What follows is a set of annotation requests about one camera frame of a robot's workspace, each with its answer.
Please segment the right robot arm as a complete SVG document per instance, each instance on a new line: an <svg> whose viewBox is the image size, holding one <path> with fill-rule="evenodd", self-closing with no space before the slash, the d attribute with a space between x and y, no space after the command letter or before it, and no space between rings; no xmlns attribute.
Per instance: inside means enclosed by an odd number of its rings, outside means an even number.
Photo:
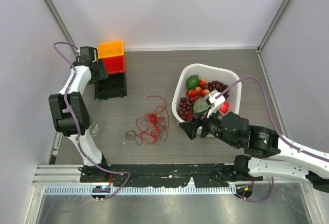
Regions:
<svg viewBox="0 0 329 224"><path fill-rule="evenodd" d="M197 130L235 149L243 149L242 162L232 167L237 180L252 177L280 177L308 180L314 189L328 192L328 153L286 138L272 129L250 125L248 119L229 112L222 118L197 114L179 127L193 140Z"/></svg>

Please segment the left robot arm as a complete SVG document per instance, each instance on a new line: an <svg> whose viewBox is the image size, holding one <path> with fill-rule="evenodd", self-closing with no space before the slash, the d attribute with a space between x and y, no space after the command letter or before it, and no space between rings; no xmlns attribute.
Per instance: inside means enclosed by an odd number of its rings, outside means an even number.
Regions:
<svg viewBox="0 0 329 224"><path fill-rule="evenodd" d="M67 137L83 159L79 168L81 174L93 177L98 182L105 182L110 171L103 153L97 148L91 136L90 116L83 100L86 86L108 78L102 60L98 59L95 47L71 47L77 50L75 61L71 62L54 43L56 52L70 65L70 75L64 87L48 98L55 130Z"/></svg>

